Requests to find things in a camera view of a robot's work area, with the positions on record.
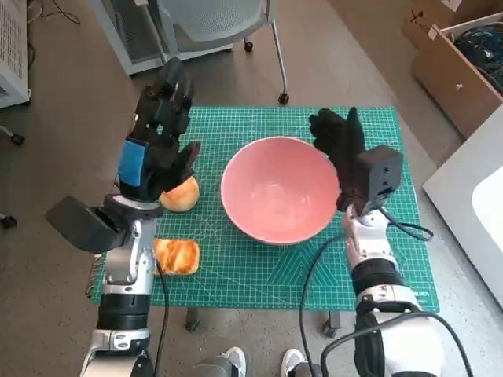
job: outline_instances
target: shoe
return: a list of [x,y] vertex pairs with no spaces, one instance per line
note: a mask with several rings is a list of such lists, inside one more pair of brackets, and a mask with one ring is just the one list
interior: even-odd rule
[[244,352],[241,348],[229,348],[223,356],[228,358],[229,361],[237,368],[239,377],[246,376],[246,357],[244,357]]
[[285,352],[283,362],[281,363],[281,377],[287,377],[288,373],[297,366],[297,364],[305,363],[306,359],[299,350],[291,348]]

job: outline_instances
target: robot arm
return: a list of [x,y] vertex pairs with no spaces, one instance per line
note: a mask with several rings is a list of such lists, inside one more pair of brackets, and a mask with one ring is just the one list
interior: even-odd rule
[[154,375],[146,350],[156,268],[153,244],[163,214],[157,200],[193,173],[200,143],[190,142],[181,151],[178,143],[189,124],[192,95],[182,63],[169,60],[141,93],[119,161],[120,195],[107,195],[99,207],[66,197],[46,214],[75,247],[107,253],[97,324],[81,377]]
[[[329,156],[340,178],[338,208],[356,295],[356,331],[420,311],[398,271],[386,237],[388,219],[381,212],[400,184],[402,155],[385,145],[365,150],[356,108],[347,119],[322,109],[310,123],[314,146]],[[439,377],[444,354],[431,319],[418,317],[356,338],[354,362],[361,377]]]

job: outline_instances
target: bread roll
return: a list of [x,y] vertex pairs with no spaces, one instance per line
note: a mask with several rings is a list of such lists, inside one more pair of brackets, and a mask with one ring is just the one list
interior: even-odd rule
[[169,192],[160,195],[160,203],[167,210],[186,212],[191,210],[199,199],[199,185],[194,176]]
[[154,250],[163,275],[192,275],[199,268],[199,244],[194,240],[155,240]]

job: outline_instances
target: bread slice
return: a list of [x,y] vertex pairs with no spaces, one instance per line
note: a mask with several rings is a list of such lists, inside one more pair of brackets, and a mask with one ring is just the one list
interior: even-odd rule
[[194,240],[157,239],[154,250],[163,275],[192,275],[199,268],[199,244]]

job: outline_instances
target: green cutting mat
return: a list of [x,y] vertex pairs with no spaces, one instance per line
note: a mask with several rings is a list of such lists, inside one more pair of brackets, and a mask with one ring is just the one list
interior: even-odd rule
[[[165,214],[157,229],[159,238],[195,239],[200,244],[199,271],[193,276],[169,277],[173,306],[296,309],[303,283],[318,247],[342,232],[338,214],[313,239],[290,247],[272,247],[251,240],[226,217],[220,202],[220,177],[230,158],[243,146],[275,135],[311,142],[309,115],[318,108],[193,108],[184,141],[201,140],[194,170],[200,184],[197,206],[186,214]],[[349,108],[334,108],[346,117]],[[367,148],[386,144],[403,150],[393,108],[359,108]],[[387,210],[400,221],[419,224],[417,202],[407,163],[402,185],[388,200]],[[395,228],[387,231],[407,283],[426,310],[439,304],[424,243]],[[352,310],[354,294],[347,271],[344,240],[332,244],[315,272],[306,307]],[[103,266],[92,294],[99,302]],[[157,277],[153,305],[163,305]]]

